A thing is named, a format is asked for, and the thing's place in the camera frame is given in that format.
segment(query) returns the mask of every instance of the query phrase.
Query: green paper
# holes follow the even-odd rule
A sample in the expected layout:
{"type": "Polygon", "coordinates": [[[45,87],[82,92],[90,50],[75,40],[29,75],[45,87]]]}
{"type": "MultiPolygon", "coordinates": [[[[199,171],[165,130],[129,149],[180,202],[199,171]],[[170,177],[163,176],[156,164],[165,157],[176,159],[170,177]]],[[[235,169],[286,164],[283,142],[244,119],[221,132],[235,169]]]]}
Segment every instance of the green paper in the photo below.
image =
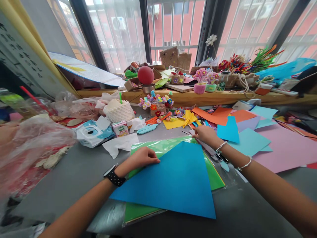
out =
{"type": "MultiPolygon", "coordinates": [[[[172,149],[173,147],[175,147],[177,144],[179,144],[182,141],[198,144],[198,142],[191,136],[178,137],[178,138],[166,139],[166,140],[158,140],[158,141],[141,142],[141,143],[133,144],[131,146],[131,154],[133,154],[137,149],[147,146],[150,149],[154,150],[157,157],[160,158],[163,154],[168,152],[170,149],[172,149]]],[[[205,152],[204,152],[204,157],[205,157],[205,163],[206,163],[211,190],[213,191],[215,189],[224,187],[225,186],[224,182],[218,175],[215,167],[212,165],[212,163],[206,156],[205,152]]],[[[142,168],[131,171],[128,175],[128,178],[129,179],[132,178],[141,170],[142,168]]],[[[140,204],[126,203],[124,222],[130,222],[160,210],[161,209],[159,208],[143,206],[140,204]]]]}

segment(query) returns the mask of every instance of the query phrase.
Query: white flower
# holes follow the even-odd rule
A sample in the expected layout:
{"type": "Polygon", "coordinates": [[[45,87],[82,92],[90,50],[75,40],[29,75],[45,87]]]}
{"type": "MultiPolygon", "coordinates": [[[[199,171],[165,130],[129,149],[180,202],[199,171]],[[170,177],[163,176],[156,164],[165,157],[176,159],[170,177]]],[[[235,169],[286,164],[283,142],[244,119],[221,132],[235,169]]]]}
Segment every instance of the white flower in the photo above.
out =
{"type": "Polygon", "coordinates": [[[211,35],[206,41],[207,46],[209,45],[212,46],[216,40],[217,40],[217,35],[211,35]]]}

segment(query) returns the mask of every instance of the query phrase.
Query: yellow paper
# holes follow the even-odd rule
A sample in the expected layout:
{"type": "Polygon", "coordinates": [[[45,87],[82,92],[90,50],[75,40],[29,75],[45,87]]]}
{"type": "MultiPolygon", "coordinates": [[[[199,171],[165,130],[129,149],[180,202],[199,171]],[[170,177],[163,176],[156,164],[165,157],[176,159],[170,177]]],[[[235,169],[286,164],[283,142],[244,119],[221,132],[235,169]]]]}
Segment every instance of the yellow paper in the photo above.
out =
{"type": "Polygon", "coordinates": [[[166,129],[173,129],[173,128],[176,128],[176,127],[181,127],[181,126],[184,125],[184,122],[185,121],[183,119],[181,119],[181,118],[177,118],[177,120],[173,121],[173,122],[167,121],[167,120],[163,121],[166,129]]]}

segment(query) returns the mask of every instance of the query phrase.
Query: silver bracelet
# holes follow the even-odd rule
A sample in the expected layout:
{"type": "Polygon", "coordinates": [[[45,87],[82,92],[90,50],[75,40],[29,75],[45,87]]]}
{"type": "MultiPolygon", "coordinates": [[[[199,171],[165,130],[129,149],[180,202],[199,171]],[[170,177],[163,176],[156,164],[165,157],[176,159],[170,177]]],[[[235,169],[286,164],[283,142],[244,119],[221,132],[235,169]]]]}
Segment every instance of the silver bracelet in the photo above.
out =
{"type": "Polygon", "coordinates": [[[225,145],[225,144],[227,144],[228,142],[223,142],[219,147],[218,147],[218,149],[216,149],[216,154],[218,154],[218,153],[221,153],[221,151],[220,151],[220,149],[225,145]]]}
{"type": "Polygon", "coordinates": [[[248,157],[250,158],[250,161],[249,161],[245,166],[242,166],[242,167],[240,167],[240,168],[235,168],[235,169],[237,169],[237,170],[239,170],[239,171],[242,171],[241,169],[243,169],[243,168],[249,166],[253,159],[252,159],[251,156],[248,156],[248,157]]]}

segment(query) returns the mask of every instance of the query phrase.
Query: hand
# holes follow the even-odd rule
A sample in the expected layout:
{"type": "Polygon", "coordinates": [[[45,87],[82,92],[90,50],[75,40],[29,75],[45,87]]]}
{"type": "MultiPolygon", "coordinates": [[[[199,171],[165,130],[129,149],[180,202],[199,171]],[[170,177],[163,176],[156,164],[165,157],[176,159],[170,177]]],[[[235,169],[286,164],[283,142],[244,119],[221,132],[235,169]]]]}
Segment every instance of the hand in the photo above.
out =
{"type": "Polygon", "coordinates": [[[123,178],[132,170],[141,168],[150,164],[158,164],[161,162],[156,156],[154,150],[148,147],[142,147],[134,152],[129,158],[126,159],[121,165],[115,169],[117,176],[123,178]]]}
{"type": "Polygon", "coordinates": [[[195,134],[192,136],[192,138],[201,140],[214,150],[216,150],[224,142],[217,136],[215,130],[208,126],[196,127],[195,134]]]}

